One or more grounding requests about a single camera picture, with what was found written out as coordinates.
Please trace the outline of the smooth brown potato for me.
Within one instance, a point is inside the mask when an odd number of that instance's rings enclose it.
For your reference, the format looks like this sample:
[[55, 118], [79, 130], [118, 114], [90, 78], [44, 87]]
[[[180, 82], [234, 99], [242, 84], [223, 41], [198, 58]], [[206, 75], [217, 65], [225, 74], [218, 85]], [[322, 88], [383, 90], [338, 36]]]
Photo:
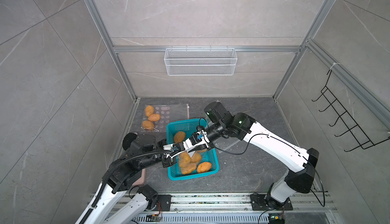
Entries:
[[178, 165], [180, 168], [188, 165], [189, 163], [191, 163], [191, 156], [188, 154], [187, 151], [184, 151], [183, 153], [181, 153], [179, 156], [178, 156], [178, 159], [179, 159], [179, 162], [178, 162]]

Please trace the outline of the wrinkled brown potato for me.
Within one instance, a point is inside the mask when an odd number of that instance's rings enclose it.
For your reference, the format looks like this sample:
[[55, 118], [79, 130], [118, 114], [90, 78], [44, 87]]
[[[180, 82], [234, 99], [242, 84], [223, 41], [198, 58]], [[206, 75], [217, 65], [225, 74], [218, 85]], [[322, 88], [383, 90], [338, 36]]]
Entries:
[[152, 115], [154, 113], [154, 107], [152, 105], [147, 105], [145, 107], [144, 112], [145, 112], [145, 116], [149, 117], [150, 115]]

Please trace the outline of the wrinkled tan potato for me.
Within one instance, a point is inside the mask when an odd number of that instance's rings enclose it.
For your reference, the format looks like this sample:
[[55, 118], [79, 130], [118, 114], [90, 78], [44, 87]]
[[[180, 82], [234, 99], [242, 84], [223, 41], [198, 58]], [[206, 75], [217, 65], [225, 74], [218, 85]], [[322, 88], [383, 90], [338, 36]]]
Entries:
[[142, 122], [142, 128], [144, 130], [154, 130], [154, 123], [152, 121], [149, 121], [149, 120], [144, 120]]

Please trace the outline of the clear pink-print zipper bag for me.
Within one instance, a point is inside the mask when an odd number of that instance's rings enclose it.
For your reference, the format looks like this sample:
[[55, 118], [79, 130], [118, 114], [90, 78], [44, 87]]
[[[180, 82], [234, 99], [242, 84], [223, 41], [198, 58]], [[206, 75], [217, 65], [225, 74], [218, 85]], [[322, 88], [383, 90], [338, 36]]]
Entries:
[[160, 114], [161, 119], [154, 123], [154, 130], [144, 130], [142, 128], [142, 122], [148, 120], [148, 117], [145, 116], [145, 107], [142, 111], [141, 119], [141, 131], [146, 133], [165, 133], [167, 126], [171, 122], [187, 120], [190, 118], [190, 107], [188, 104], [177, 104], [177, 105], [152, 105], [154, 107], [154, 113]]

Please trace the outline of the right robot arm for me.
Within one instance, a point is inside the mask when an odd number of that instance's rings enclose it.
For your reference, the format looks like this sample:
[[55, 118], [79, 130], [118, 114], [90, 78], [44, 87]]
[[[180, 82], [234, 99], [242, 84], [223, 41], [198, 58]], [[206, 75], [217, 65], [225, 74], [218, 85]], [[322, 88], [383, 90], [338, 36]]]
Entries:
[[295, 146], [245, 113], [232, 115], [220, 102], [210, 103], [204, 112], [213, 123], [206, 128], [208, 142], [213, 143], [221, 137], [237, 138], [262, 149], [287, 166], [287, 172], [270, 186], [265, 196], [268, 208], [281, 208], [288, 198], [297, 192], [311, 192], [319, 158], [316, 149]]

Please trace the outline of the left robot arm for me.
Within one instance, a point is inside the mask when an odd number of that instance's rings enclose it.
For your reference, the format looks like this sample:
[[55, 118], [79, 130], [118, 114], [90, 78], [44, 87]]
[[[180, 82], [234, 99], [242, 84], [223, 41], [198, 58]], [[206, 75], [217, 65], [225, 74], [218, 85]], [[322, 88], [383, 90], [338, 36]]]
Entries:
[[114, 161], [99, 185], [97, 193], [76, 221], [77, 224], [128, 224], [137, 223], [136, 218], [144, 211], [156, 211], [151, 215], [153, 221], [160, 221], [164, 209], [158, 199], [158, 193], [149, 185], [139, 187], [133, 197], [113, 215], [109, 216], [119, 200], [133, 189], [135, 181], [141, 177], [142, 170], [162, 163], [172, 166], [172, 158], [180, 150], [176, 146], [159, 146], [157, 149], [146, 147], [139, 155], [128, 154]]

